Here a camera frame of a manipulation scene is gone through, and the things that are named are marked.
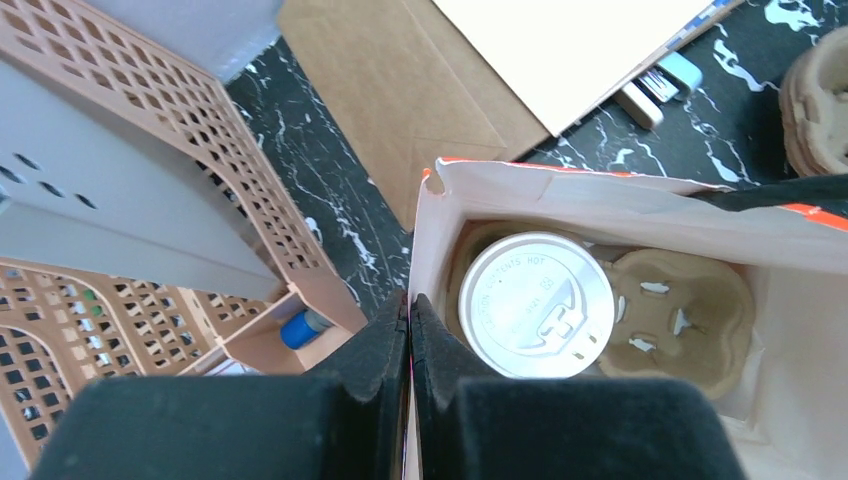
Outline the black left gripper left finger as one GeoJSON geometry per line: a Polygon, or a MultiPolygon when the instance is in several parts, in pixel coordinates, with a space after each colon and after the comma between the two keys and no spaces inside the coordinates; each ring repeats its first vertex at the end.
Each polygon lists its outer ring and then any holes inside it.
{"type": "Polygon", "coordinates": [[[398,479],[407,296],[301,375],[120,377],[71,403],[35,479],[398,479]]]}

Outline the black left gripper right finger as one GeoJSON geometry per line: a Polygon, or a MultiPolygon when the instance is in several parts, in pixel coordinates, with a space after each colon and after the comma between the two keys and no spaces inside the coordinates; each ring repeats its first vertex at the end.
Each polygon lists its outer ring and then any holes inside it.
{"type": "Polygon", "coordinates": [[[409,311],[424,479],[741,479],[714,409],[669,379],[516,380],[419,295],[409,311]]]}

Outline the white plastic cup lid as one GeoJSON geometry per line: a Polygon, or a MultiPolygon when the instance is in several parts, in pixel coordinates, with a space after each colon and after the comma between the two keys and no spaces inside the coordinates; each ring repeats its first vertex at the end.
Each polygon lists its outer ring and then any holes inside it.
{"type": "Polygon", "coordinates": [[[589,369],[607,346],[616,300],[582,243],[529,231],[493,241],[473,259],[457,314],[472,351],[498,373],[570,378],[589,369]]]}

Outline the single brown pulp cup carrier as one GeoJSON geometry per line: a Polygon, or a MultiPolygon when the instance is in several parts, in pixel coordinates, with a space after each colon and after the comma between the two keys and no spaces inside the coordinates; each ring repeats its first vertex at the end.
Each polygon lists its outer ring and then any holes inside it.
{"type": "Polygon", "coordinates": [[[581,374],[677,378],[711,399],[740,382],[755,319],[753,295],[740,267],[672,250],[601,244],[554,224],[478,220],[461,228],[446,258],[444,301],[449,329],[470,349],[457,314],[463,277],[491,242],[529,231],[582,243],[610,280],[616,300],[611,338],[581,374]]]}

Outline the orange paper bag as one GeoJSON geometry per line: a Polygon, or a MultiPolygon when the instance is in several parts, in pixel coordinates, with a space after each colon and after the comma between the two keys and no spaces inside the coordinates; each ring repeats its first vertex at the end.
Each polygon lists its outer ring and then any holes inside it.
{"type": "Polygon", "coordinates": [[[749,478],[846,477],[847,222],[813,204],[825,194],[843,196],[844,178],[726,191],[495,161],[441,159],[435,168],[443,191],[420,191],[408,289],[429,298],[452,334],[446,258],[470,221],[561,225],[601,244],[738,266],[755,306],[743,376],[717,399],[696,387],[713,403],[749,478]]]}

